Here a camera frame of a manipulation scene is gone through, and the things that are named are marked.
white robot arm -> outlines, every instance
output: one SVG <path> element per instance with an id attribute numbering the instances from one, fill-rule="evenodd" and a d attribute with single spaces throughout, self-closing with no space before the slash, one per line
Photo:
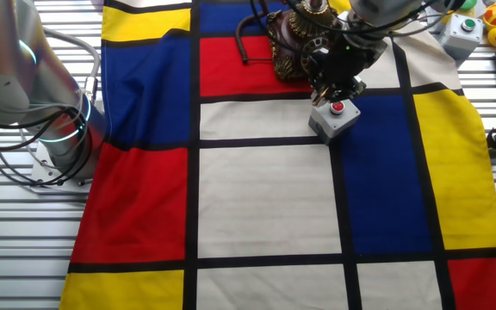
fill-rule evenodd
<path id="1" fill-rule="evenodd" d="M 97 55 L 88 89 L 80 90 L 49 47 L 31 0 L 0 0 L 0 127 L 26 129 L 46 147 L 62 177 L 40 185 L 93 177 L 106 127 L 88 99 L 98 64 Z"/>

ornate brass object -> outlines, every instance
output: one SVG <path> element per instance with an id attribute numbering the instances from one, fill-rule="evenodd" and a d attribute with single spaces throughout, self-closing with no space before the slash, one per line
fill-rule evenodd
<path id="1" fill-rule="evenodd" d="M 337 14 L 326 0 L 304 0 L 296 8 L 313 21 L 332 27 Z M 313 39 L 324 37 L 327 31 L 319 28 L 293 10 L 277 11 L 267 15 L 267 29 L 279 42 L 302 50 Z M 307 72 L 302 66 L 301 55 L 295 53 L 273 40 L 270 40 L 275 74 L 281 81 L 304 78 Z"/>

yellow square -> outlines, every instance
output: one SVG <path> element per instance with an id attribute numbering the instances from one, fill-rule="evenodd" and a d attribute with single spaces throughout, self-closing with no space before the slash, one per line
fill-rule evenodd
<path id="1" fill-rule="evenodd" d="M 450 90 L 415 95 L 446 250 L 496 247 L 496 193 L 481 118 Z"/>
<path id="2" fill-rule="evenodd" d="M 182 310 L 183 271 L 71 273 L 60 310 Z"/>
<path id="3" fill-rule="evenodd" d="M 102 39 L 114 42 L 159 39 L 172 29 L 190 29 L 190 9 L 129 14 L 105 6 L 102 16 Z"/>

metal bracket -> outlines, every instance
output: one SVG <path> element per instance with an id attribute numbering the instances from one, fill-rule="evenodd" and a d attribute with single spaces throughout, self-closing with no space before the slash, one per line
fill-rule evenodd
<path id="1" fill-rule="evenodd" d="M 47 161 L 48 163 L 51 163 L 49 153 L 47 152 L 47 149 L 43 146 L 43 144 L 41 143 L 38 144 L 38 149 L 35 152 L 35 155 L 42 162 Z M 51 179 L 57 176 L 59 173 L 60 172 L 58 170 L 48 168 L 47 166 L 41 165 L 37 161 L 34 161 L 34 167 L 32 168 L 32 178 L 34 180 Z M 80 182 L 76 179 L 66 181 L 61 186 L 52 185 L 52 186 L 44 186 L 44 187 L 35 187 L 35 186 L 32 187 L 33 192 L 40 195 L 52 195 L 52 194 L 85 195 L 90 192 L 90 189 L 91 189 L 90 183 L 84 183 L 83 185 L 81 185 Z"/>

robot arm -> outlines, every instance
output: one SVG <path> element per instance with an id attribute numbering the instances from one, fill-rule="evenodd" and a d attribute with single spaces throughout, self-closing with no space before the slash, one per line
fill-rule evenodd
<path id="1" fill-rule="evenodd" d="M 49 47 L 31 0 L 0 0 L 0 127 L 13 123 L 40 138 L 63 178 L 92 178 L 104 117 Z"/>
<path id="2" fill-rule="evenodd" d="M 366 88 L 358 74 L 372 66 L 388 46 L 386 36 L 413 21 L 426 7 L 443 12 L 434 23 L 456 10 L 464 0 L 350 0 L 351 9 L 340 16 L 327 0 L 283 0 L 288 11 L 269 13 L 264 0 L 258 13 L 251 0 L 253 16 L 237 27 L 236 36 L 243 62 L 250 59 L 242 46 L 242 28 L 256 20 L 270 38 L 273 66 L 282 81 L 307 78 L 313 88 L 313 110 L 309 126 L 329 144 L 355 124 L 359 110 L 350 99 Z M 267 28 L 260 20 L 267 16 Z"/>

